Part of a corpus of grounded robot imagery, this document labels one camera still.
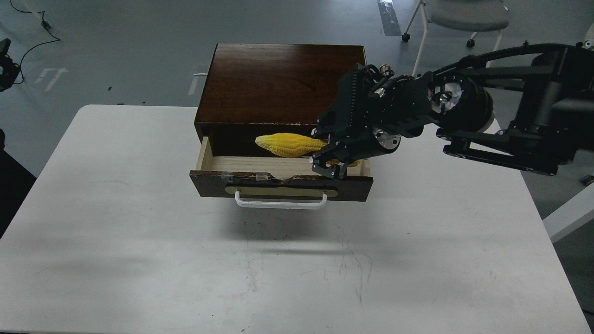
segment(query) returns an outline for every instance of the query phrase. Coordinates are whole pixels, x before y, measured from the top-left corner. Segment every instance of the gray floor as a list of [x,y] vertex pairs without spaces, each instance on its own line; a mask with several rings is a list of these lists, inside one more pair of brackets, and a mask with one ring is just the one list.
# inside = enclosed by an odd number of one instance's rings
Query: gray floor
[[[395,1],[402,30],[415,2]],[[25,9],[22,0],[14,3]],[[398,36],[385,36],[377,0],[28,3],[35,10],[47,11],[45,19],[62,39],[30,52],[23,63],[25,83],[0,93],[0,127],[7,134],[6,151],[34,175],[41,172],[84,105],[197,106],[204,79],[198,79],[192,92],[192,75],[207,71],[216,43],[364,45],[369,63],[388,62],[397,73],[408,74],[422,34],[419,18],[413,23],[409,43],[401,43]],[[511,23],[504,31],[502,48],[519,46],[524,40],[573,45],[583,39],[594,21],[594,2],[590,0],[508,0],[505,4]],[[490,51],[495,42],[495,33],[480,34],[470,51],[465,47],[469,34],[435,25],[429,29],[422,72],[468,53]],[[29,47],[50,40],[35,16],[13,10],[8,1],[0,3],[0,37],[12,40],[14,59],[20,59]],[[499,64],[528,64],[530,59],[525,56]],[[67,72],[48,90],[56,71],[48,70],[44,78],[39,77],[44,69],[61,68]],[[491,93],[497,118],[507,127],[520,96]],[[578,152],[575,162],[562,166],[556,177],[523,176],[544,218],[582,190],[578,179],[591,172],[594,153]],[[588,223],[556,245],[582,307],[589,310],[594,310],[594,302],[580,294],[593,295],[592,271],[585,269],[594,263],[592,225]]]

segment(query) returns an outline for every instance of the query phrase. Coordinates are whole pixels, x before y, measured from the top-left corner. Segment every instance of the drawer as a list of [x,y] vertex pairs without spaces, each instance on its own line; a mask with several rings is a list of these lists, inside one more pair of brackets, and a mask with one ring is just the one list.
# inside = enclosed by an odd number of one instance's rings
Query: drawer
[[190,178],[202,197],[233,197],[236,190],[253,198],[365,201],[373,177],[369,161],[348,170],[345,181],[311,170],[307,158],[213,155],[214,138],[204,136],[196,170]]
[[202,144],[190,177],[200,195],[365,201],[368,161],[338,181],[314,173],[307,158],[277,157],[254,142],[308,136],[336,100],[339,78],[364,63],[356,45],[218,44],[194,120]]

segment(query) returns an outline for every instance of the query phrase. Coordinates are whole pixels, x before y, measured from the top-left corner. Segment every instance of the yellow corn cob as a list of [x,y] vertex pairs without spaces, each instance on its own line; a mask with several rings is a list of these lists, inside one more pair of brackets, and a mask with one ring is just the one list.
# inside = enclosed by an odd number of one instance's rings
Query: yellow corn cob
[[[309,152],[319,151],[326,146],[324,140],[313,139],[300,134],[294,133],[275,133],[267,136],[256,137],[256,144],[263,149],[269,150],[275,155],[281,157],[300,157]],[[360,160],[351,163],[349,167],[355,167]],[[338,160],[331,160],[327,162],[338,164]]]

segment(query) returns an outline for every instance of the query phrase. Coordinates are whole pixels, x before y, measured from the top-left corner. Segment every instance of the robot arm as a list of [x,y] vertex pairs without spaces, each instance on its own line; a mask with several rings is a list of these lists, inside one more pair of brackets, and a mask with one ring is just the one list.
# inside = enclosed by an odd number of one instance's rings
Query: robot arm
[[[539,54],[526,67],[487,68],[488,61]],[[594,51],[539,44],[467,56],[423,76],[394,76],[388,65],[358,65],[339,80],[336,101],[317,120],[312,136],[328,138],[313,154],[312,170],[344,179],[355,160],[396,151],[402,137],[437,124],[450,141],[443,152],[545,175],[571,161],[578,148],[594,149]],[[493,101],[484,87],[523,92],[516,118],[496,134]],[[471,149],[477,143],[502,153]],[[337,159],[340,164],[327,166]]]

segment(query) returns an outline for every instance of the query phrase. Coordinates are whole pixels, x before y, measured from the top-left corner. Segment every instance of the white table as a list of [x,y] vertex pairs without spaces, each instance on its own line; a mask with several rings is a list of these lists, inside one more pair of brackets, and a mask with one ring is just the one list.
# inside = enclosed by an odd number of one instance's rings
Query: white table
[[0,330],[590,333],[519,172],[428,126],[366,203],[243,209],[190,181],[194,112],[78,112],[0,240]]

